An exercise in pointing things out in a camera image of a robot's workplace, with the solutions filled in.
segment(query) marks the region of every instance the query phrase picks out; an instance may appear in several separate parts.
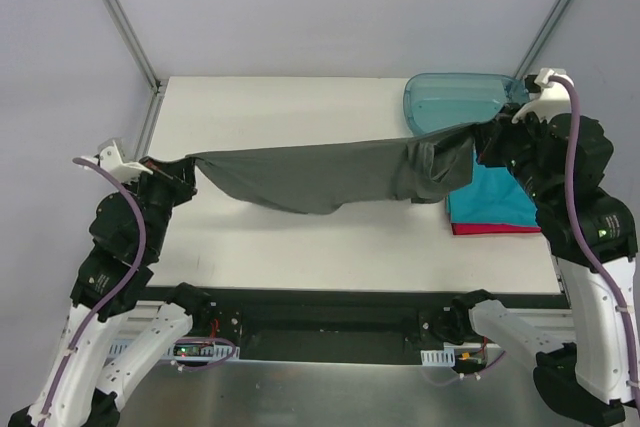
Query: red wire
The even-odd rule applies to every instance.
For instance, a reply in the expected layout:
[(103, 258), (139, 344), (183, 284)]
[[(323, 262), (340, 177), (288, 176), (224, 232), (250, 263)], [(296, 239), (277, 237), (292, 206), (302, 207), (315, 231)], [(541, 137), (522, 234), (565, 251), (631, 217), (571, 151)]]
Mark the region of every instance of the red wire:
[(213, 319), (213, 322), (211, 323), (211, 326), (213, 328), (211, 330), (210, 337), (213, 339), (213, 338), (215, 338), (216, 333), (218, 332), (218, 327), (220, 327), (220, 324), (218, 323), (218, 319)]

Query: wire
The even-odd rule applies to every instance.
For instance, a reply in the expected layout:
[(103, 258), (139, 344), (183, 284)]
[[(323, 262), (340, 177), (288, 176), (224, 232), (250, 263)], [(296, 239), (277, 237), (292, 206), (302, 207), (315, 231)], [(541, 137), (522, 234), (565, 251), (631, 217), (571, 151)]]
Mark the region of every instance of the wire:
[(459, 359), (462, 360), (469, 360), (470, 358), (474, 358), (474, 355), (482, 355), (482, 360), (484, 363), (487, 362), (487, 344), (489, 343), (489, 339), (487, 339), (486, 337), (482, 338), (482, 344), (480, 344), (480, 349), (476, 350), (475, 352), (463, 352), (460, 356), (458, 356)]
[[(199, 341), (209, 341), (211, 342), (211, 338), (209, 337), (197, 337), (197, 338), (191, 338), (191, 339), (180, 339), (178, 342), (176, 342), (177, 344), (183, 343), (183, 342), (199, 342)], [(181, 364), (180, 362), (176, 361), (176, 360), (172, 360), (170, 363), (171, 365), (178, 365), (178, 370), (183, 371), (186, 370), (187, 372), (199, 372), (201, 370), (208, 370), (211, 369), (213, 367), (217, 367), (220, 364), (225, 363), (227, 360), (231, 359), (232, 357), (234, 357), (236, 355), (236, 351), (238, 350), (238, 347), (236, 347), (236, 344), (234, 344), (233, 342), (231, 342), (230, 340), (227, 339), (223, 339), (218, 337), (217, 339), (215, 339), (213, 341), (214, 345), (216, 342), (220, 342), (221, 344), (227, 345), (229, 347), (231, 347), (231, 351), (225, 355), (224, 357), (222, 357), (221, 359), (218, 360), (214, 360), (213, 362), (209, 362), (207, 365), (202, 365), (200, 367), (191, 367), (188, 365), (184, 365)]]
[(214, 338), (218, 332), (218, 327), (220, 327), (220, 323), (218, 322), (218, 319), (213, 319), (211, 327), (212, 327), (211, 338)]
[[(500, 362), (502, 362), (504, 360), (504, 358), (506, 357), (506, 352), (502, 351), (500, 353), (500, 355), (498, 355), (498, 357), (496, 357), (496, 360), (494, 360), (493, 362), (491, 362), (489, 365), (487, 365), (484, 369), (482, 369), (481, 371), (477, 372), (478, 375), (483, 374), (489, 370), (493, 370), (495, 369), (496, 365), (500, 364)], [(460, 382), (464, 379), (468, 379), (470, 377), (476, 378), (479, 380), (478, 377), (476, 377), (476, 374), (467, 374), (467, 375), (457, 375), (455, 377), (452, 377), (448, 380), (442, 381), (442, 382), (438, 382), (435, 380), (431, 380), (429, 377), (427, 377), (425, 375), (424, 369), (422, 369), (422, 377), (424, 378), (424, 380), (427, 381), (427, 383), (433, 385), (434, 387), (447, 387), (449, 385), (453, 385), (457, 382)]]
[(580, 99), (578, 98), (578, 92), (573, 84), (558, 75), (552, 75), (549, 77), (550, 82), (557, 82), (562, 85), (569, 93), (569, 101), (571, 103), (571, 127), (569, 129), (569, 146), (567, 148), (567, 158), (565, 162), (565, 198), (567, 203), (567, 212), (569, 214), (569, 223), (571, 224), (571, 230), (576, 238), (576, 242), (580, 247), (580, 250), (591, 263), (594, 269), (602, 276), (606, 282), (611, 293), (618, 304), (618, 310), (622, 315), (622, 325), (624, 327), (624, 333), (627, 340), (627, 356), (629, 358), (629, 379), (631, 381), (631, 393), (636, 405), (640, 406), (640, 390), (638, 389), (638, 352), (636, 349), (636, 337), (633, 331), (633, 321), (631, 314), (625, 310), (627, 309), (627, 301), (620, 290), (620, 287), (616, 284), (611, 274), (604, 268), (600, 260), (589, 248), (582, 230), (580, 229), (580, 222), (578, 220), (578, 213), (576, 211), (575, 190), (573, 186), (573, 175), (575, 171), (576, 162), (576, 150), (578, 147), (578, 135), (580, 132)]
[[(147, 245), (147, 230), (144, 224), (144, 217), (142, 215), (142, 210), (140, 210), (140, 206), (135, 201), (133, 196), (129, 193), (129, 191), (120, 183), (113, 175), (104, 170), (102, 167), (94, 164), (90, 160), (82, 159), (80, 157), (76, 157), (73, 159), (73, 163), (77, 165), (81, 165), (83, 167), (88, 167), (89, 169), (100, 174), (104, 179), (106, 179), (111, 185), (113, 185), (118, 192), (122, 195), (122, 197), (127, 201), (129, 207), (131, 207), (131, 211), (136, 219), (136, 223), (138, 224), (138, 251), (136, 252), (136, 256), (133, 259), (133, 263), (129, 267), (129, 270), (125, 274), (124, 277), (118, 282), (118, 284), (109, 291), (107, 295), (105, 295), (100, 301), (91, 309), (91, 311), (85, 316), (85, 318), (80, 323), (78, 330), (71, 338), (71, 342), (69, 342), (69, 352), (75, 352), (78, 347), (78, 343), (80, 342), (80, 338), (82, 334), (87, 329), (89, 322), (93, 318), (96, 313), (100, 309), (102, 309), (111, 299), (113, 299), (118, 292), (120, 292), (124, 287), (129, 283), (131, 278), (135, 275), (136, 271), (142, 264), (142, 257), (144, 256), (144, 249)], [(62, 358), (60, 365), (58, 366), (58, 370), (53, 376), (53, 380), (51, 381), (51, 386), (49, 387), (49, 392), (45, 398), (44, 404), (42, 406), (41, 414), (45, 416), (40, 422), (38, 422), (38, 427), (44, 427), (45, 422), (48, 420), (46, 416), (49, 415), (49, 410), (51, 409), (51, 405), (53, 404), (53, 399), (56, 395), (56, 392), (60, 386), (60, 380), (64, 375), (65, 370), (67, 369), (67, 365), (69, 364), (69, 360), (71, 358), (71, 353), (68, 353)]]

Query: teal cloth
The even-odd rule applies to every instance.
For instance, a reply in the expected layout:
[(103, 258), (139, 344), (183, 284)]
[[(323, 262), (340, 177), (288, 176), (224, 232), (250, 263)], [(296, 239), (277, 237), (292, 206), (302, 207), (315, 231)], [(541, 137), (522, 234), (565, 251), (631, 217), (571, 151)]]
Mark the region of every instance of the teal cloth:
[(447, 207), (456, 224), (509, 224), (536, 227), (536, 208), (505, 168), (473, 163), (473, 181), (449, 194)]

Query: red cloth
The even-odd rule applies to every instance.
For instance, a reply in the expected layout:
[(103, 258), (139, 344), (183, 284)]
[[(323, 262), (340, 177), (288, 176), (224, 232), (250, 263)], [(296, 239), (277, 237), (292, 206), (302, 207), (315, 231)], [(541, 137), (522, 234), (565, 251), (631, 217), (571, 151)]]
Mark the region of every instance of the red cloth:
[(451, 224), (453, 235), (479, 234), (533, 234), (540, 232), (540, 227), (520, 227), (507, 224)]

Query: white tabletop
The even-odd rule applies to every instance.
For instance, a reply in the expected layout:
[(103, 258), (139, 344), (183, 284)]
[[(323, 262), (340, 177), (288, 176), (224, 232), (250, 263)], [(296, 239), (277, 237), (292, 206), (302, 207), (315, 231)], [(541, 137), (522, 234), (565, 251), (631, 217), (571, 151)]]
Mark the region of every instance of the white tabletop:
[[(173, 77), (149, 155), (410, 136), (407, 79)], [(328, 216), (227, 197), (199, 171), (152, 286), (558, 293), (539, 235), (455, 237), (443, 204), (371, 202)]]

